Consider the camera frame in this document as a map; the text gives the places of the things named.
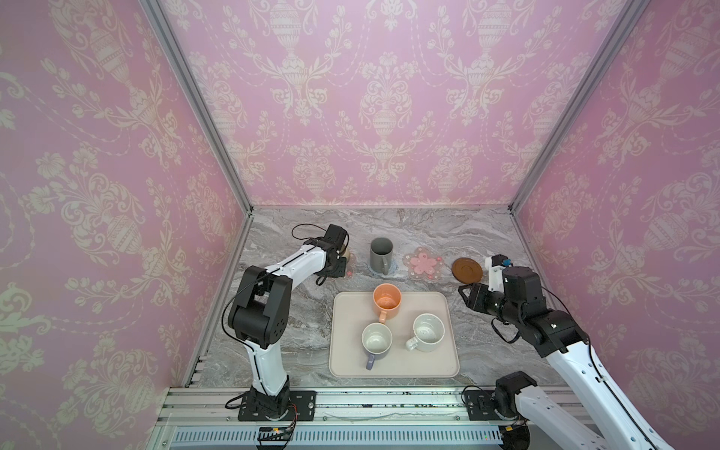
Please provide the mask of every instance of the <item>white mug with purple handle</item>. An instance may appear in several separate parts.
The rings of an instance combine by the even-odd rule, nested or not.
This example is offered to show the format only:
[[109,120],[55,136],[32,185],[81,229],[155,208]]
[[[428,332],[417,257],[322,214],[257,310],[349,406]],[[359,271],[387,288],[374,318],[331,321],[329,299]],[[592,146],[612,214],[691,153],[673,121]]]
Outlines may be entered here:
[[362,332],[362,346],[367,355],[365,369],[371,370],[378,359],[389,353],[392,345],[392,332],[384,323],[371,323]]

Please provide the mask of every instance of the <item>gray mug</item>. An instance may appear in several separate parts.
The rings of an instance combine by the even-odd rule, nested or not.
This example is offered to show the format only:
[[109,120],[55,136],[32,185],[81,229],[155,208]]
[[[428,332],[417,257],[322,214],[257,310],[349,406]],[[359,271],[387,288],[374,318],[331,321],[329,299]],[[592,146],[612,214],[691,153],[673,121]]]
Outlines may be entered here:
[[370,243],[370,269],[378,274],[387,275],[392,264],[392,241],[388,238],[375,238]]

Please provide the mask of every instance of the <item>pink flower coaster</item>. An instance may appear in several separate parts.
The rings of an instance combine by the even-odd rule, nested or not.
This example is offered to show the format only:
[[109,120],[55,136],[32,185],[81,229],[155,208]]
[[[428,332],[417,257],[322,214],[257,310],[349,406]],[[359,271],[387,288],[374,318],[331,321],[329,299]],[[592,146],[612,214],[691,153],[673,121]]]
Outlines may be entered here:
[[408,267],[410,279],[428,279],[432,282],[440,279],[441,269],[445,265],[441,256],[433,255],[425,247],[418,247],[415,253],[405,255],[402,263]]

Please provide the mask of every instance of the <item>white mug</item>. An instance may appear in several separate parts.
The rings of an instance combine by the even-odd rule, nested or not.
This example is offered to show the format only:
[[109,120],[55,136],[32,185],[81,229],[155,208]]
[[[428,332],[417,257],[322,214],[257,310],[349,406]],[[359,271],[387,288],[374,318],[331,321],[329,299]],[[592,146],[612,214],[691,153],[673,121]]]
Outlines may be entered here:
[[414,336],[405,343],[409,351],[433,351],[445,337],[445,324],[434,314],[420,314],[413,322]]

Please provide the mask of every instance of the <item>pink wall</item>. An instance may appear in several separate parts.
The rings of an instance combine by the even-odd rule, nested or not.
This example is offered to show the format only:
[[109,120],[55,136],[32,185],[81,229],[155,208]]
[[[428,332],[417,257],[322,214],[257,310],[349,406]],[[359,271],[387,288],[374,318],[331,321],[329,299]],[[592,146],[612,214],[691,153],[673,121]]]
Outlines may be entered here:
[[653,1],[521,222],[548,281],[676,449],[720,426],[720,4]]
[[136,1],[3,2],[0,448],[144,448],[241,220]]
[[254,205],[509,203],[623,3],[163,0]]

